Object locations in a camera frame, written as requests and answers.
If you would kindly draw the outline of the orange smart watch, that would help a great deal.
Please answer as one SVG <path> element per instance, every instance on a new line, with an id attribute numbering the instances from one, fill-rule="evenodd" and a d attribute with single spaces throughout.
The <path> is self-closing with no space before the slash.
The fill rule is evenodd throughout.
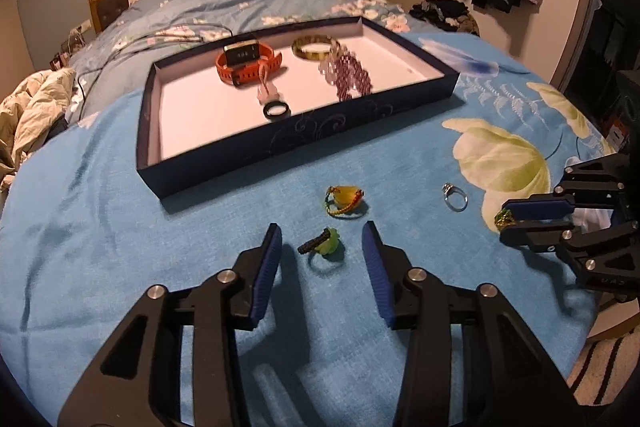
<path id="1" fill-rule="evenodd" d="M 225 46 L 215 61 L 220 80 L 232 87 L 259 81 L 263 72 L 272 74 L 281 65 L 282 53 L 255 39 Z"/>

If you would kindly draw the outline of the dark blue shallow box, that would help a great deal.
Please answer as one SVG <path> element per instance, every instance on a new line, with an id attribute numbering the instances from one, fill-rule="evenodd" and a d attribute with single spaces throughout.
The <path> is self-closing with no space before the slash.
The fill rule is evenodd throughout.
<path id="1" fill-rule="evenodd" d="M 371 78 L 370 95 L 340 101 L 318 64 L 293 54 L 295 39 L 315 35 L 331 36 L 355 53 Z M 254 84 L 232 87 L 220 80 L 215 61 L 230 39 L 152 65 L 142 96 L 136 167 L 158 198 L 450 98 L 459 76 L 408 38 L 361 17 L 274 26 L 245 37 L 282 53 L 282 66 L 269 80 L 285 106 L 273 109 L 272 119 Z"/>

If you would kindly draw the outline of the light blue floral blanket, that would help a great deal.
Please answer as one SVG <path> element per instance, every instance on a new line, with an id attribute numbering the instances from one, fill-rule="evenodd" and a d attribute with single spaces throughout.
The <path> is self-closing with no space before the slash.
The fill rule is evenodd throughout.
<path id="1" fill-rule="evenodd" d="M 201 284 L 258 245 L 283 254 L 265 318 L 239 333 L 256 426 L 387 426 L 408 336 L 378 315 L 364 222 L 444 282 L 496 284 L 562 373 L 596 314 L 552 255 L 502 245 L 510 198 L 546 193 L 566 167 L 611 152 L 564 95 L 483 41 L 447 43 L 494 62 L 447 100 L 236 170 L 168 199 L 137 174 L 141 96 L 131 93 L 38 150 L 1 217 L 1 354 L 56 421 L 78 378 L 146 288 Z"/>

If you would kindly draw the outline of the dark clothes pile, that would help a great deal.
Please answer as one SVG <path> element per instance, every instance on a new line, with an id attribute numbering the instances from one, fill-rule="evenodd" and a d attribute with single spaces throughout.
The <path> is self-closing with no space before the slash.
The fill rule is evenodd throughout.
<path id="1" fill-rule="evenodd" d="M 414 4 L 409 14 L 443 31 L 480 35 L 480 28 L 469 8 L 458 0 L 423 0 Z"/>

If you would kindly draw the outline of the grey-blue floral duvet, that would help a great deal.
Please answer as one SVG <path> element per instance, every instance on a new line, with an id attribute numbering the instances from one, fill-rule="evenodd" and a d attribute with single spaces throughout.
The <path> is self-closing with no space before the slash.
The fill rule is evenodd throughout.
<path id="1" fill-rule="evenodd" d="M 101 112 L 142 88 L 154 62 L 192 46 L 340 16 L 361 16 L 398 34 L 436 29 L 386 0 L 140 0 L 70 60 L 76 79 L 66 119 L 75 124 Z"/>

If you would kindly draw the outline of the beige crumpled jacket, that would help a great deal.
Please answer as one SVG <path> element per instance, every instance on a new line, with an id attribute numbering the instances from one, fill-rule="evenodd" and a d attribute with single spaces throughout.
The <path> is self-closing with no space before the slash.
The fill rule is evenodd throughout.
<path id="1" fill-rule="evenodd" d="M 72 101 L 72 68 L 40 70 L 1 102 L 1 192 L 9 192 L 21 165 L 43 146 Z"/>

